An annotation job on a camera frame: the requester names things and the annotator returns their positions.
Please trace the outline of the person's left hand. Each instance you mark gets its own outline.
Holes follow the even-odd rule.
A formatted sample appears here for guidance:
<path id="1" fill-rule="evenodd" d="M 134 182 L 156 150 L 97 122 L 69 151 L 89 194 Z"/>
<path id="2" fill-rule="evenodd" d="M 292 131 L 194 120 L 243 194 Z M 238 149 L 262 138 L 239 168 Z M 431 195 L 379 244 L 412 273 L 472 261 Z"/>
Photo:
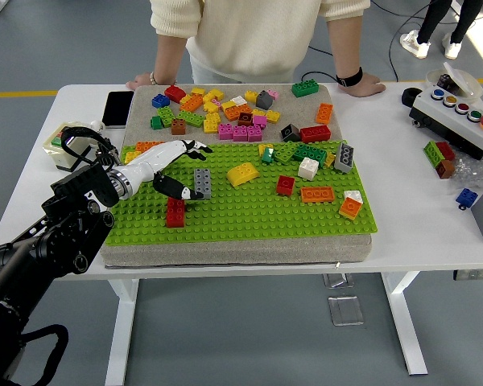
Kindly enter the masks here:
<path id="1" fill-rule="evenodd" d="M 345 87 L 338 85 L 338 88 L 352 97 L 370 97 L 386 90 L 381 80 L 367 72 L 363 73 L 362 79 L 354 86 Z"/>

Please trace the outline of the person's right hand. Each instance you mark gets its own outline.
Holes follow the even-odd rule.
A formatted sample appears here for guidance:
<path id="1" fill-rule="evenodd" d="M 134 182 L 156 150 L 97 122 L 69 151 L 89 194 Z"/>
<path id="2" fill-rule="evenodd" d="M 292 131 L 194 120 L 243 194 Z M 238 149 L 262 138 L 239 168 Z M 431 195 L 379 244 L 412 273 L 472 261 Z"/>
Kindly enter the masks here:
<path id="1" fill-rule="evenodd" d="M 129 80 L 126 82 L 126 87 L 129 90 L 135 90 L 138 87 L 147 85 L 157 85 L 157 82 L 155 81 L 151 72 L 145 72 L 143 74 L 137 75 L 133 80 Z"/>

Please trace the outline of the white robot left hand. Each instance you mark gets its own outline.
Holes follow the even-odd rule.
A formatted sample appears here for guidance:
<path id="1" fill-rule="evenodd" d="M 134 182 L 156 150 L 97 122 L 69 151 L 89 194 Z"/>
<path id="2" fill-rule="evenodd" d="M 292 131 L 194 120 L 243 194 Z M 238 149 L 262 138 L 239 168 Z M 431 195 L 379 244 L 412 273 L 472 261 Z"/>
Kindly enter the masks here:
<path id="1" fill-rule="evenodd" d="M 204 161 L 201 153 L 213 150 L 195 140 L 176 140 L 152 146 L 125 166 L 119 166 L 109 173 L 119 199 L 129 199 L 138 192 L 141 184 L 152 182 L 152 187 L 159 193 L 173 199 L 197 200 L 204 194 L 196 192 L 181 182 L 163 175 L 163 170 L 177 158 L 186 154 L 189 158 Z"/>

